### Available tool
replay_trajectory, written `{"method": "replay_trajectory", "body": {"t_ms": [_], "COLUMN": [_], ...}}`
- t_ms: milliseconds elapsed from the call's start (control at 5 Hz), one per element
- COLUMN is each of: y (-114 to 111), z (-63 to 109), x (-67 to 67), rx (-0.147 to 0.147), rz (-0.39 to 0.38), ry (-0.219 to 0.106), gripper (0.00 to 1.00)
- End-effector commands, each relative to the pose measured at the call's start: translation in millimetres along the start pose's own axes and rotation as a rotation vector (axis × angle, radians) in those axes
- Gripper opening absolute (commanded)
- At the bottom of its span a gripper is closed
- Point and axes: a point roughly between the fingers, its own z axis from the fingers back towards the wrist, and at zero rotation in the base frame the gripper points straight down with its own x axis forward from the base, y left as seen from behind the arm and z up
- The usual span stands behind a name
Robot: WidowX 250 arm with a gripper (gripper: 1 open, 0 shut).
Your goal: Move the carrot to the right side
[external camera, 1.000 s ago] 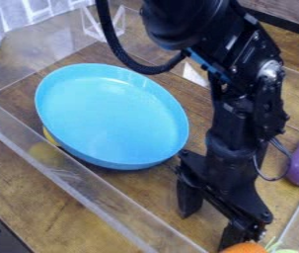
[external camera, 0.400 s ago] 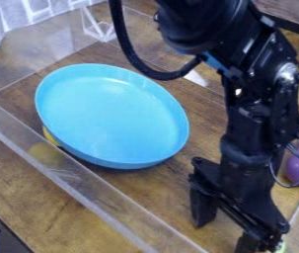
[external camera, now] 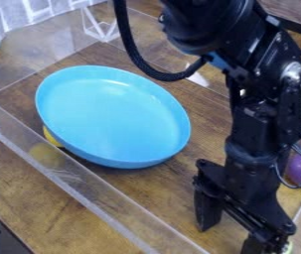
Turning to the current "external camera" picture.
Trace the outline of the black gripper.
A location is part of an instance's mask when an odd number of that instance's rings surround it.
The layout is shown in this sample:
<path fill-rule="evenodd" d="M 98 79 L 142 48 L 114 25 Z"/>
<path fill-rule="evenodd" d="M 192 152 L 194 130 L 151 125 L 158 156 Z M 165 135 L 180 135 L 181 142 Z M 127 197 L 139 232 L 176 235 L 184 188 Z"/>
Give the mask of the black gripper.
<path fill-rule="evenodd" d="M 240 254 L 281 254 L 296 226 L 277 201 L 289 151 L 252 156 L 240 145 L 226 141 L 226 162 L 221 166 L 197 161 L 194 210 L 198 229 L 214 227 L 226 211 L 251 232 Z"/>

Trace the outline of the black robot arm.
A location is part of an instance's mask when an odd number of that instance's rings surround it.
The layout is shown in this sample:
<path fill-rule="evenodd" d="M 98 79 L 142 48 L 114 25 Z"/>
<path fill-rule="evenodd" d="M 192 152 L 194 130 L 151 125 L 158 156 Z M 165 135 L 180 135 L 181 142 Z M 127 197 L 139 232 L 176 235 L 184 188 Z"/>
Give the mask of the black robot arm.
<path fill-rule="evenodd" d="M 283 254 L 296 225 L 276 193 L 301 140 L 301 50 L 257 0 L 161 1 L 170 43 L 226 76 L 226 161 L 197 161 L 200 228 L 229 214 L 248 231 L 240 254 Z"/>

